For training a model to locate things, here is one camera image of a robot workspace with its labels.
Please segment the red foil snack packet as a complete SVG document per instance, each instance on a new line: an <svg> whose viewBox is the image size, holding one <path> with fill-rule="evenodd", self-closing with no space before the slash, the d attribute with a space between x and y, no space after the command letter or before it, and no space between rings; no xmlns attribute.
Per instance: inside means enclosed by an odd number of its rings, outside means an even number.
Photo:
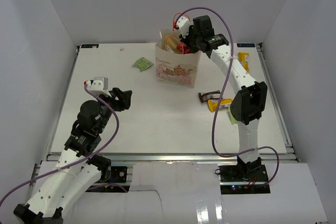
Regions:
<svg viewBox="0 0 336 224"><path fill-rule="evenodd" d="M176 46L176 49L181 52L181 54L190 54L191 50L188 48L188 46L181 42Z"/></svg>

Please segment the large brown paper snack bag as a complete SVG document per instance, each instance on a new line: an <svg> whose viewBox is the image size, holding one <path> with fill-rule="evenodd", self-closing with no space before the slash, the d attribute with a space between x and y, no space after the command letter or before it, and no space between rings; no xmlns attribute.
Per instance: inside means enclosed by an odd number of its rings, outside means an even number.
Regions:
<svg viewBox="0 0 336 224"><path fill-rule="evenodd" d="M168 52L173 52L175 54L181 54L182 52L178 49L178 46L180 45L180 41L172 36L172 35L167 35L165 37L165 42L164 42L164 48Z"/></svg>

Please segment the brown chocolate bar wrapper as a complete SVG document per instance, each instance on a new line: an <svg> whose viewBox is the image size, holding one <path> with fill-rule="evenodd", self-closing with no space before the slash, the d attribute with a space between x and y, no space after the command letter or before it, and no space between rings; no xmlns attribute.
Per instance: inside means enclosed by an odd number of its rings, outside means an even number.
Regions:
<svg viewBox="0 0 336 224"><path fill-rule="evenodd" d="M208 100L218 100L220 96L220 91L211 91L211 92L199 92L198 98L201 103L207 102Z"/></svg>

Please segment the yellow snack bar wrapper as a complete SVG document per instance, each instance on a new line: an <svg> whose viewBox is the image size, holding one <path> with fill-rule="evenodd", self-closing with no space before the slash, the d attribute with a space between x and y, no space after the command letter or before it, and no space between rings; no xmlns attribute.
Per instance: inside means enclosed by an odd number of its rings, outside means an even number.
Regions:
<svg viewBox="0 0 336 224"><path fill-rule="evenodd" d="M233 101L232 99L222 99L221 102L219 103L218 100L216 99L209 99L207 101L207 104L208 104L209 110L211 112L215 112L217 108L219 110L229 108L232 101Z"/></svg>

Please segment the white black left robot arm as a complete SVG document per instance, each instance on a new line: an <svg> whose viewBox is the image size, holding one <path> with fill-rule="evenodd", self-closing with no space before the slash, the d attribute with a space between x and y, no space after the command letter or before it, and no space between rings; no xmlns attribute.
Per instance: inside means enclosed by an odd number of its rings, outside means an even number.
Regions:
<svg viewBox="0 0 336 224"><path fill-rule="evenodd" d="M130 108L132 91L85 90L94 99L81 105L54 170L43 175L45 182L27 203L14 209L21 223L63 223L68 209L92 184L112 183L118 176L97 146L111 116Z"/></svg>

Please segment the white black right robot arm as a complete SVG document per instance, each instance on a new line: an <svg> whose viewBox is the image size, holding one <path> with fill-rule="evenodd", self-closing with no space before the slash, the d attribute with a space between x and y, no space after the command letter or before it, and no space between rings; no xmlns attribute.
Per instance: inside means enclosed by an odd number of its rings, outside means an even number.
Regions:
<svg viewBox="0 0 336 224"><path fill-rule="evenodd" d="M201 51L226 75L235 97L230 104L230 112L238 124L239 151L237 155L237 175L247 182L261 167L258 151L258 125L265 109L267 85L257 82L234 57L234 46L223 34L216 34L209 16L189 20L180 16L175 28L180 32L180 40L191 52Z"/></svg>

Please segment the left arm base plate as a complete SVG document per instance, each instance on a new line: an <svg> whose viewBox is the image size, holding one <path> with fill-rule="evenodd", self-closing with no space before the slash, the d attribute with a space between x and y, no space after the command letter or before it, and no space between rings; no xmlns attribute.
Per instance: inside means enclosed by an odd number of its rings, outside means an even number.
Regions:
<svg viewBox="0 0 336 224"><path fill-rule="evenodd" d="M111 166L106 171L106 183L125 183L127 181L128 168L126 166Z"/></svg>

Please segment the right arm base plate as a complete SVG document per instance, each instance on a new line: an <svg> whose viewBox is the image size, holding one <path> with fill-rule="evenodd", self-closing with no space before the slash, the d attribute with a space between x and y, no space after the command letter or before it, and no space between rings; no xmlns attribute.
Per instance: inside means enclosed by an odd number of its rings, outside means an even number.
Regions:
<svg viewBox="0 0 336 224"><path fill-rule="evenodd" d="M238 165L223 165L216 170L221 182L267 182L268 174L265 165L245 173Z"/></svg>

